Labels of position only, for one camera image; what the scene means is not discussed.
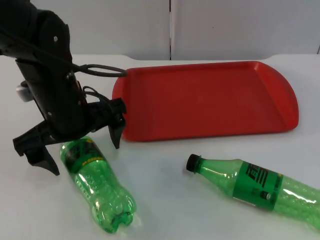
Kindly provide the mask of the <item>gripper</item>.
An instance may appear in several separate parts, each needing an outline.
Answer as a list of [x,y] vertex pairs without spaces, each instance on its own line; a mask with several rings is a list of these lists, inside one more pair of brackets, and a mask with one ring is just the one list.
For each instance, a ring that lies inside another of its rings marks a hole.
[[17,153],[25,155],[31,166],[59,176],[58,166],[45,146],[82,138],[105,126],[114,147],[120,148],[126,113],[122,99],[108,99],[91,87],[81,87],[68,67],[48,67],[21,59],[16,63],[44,118],[13,140]]

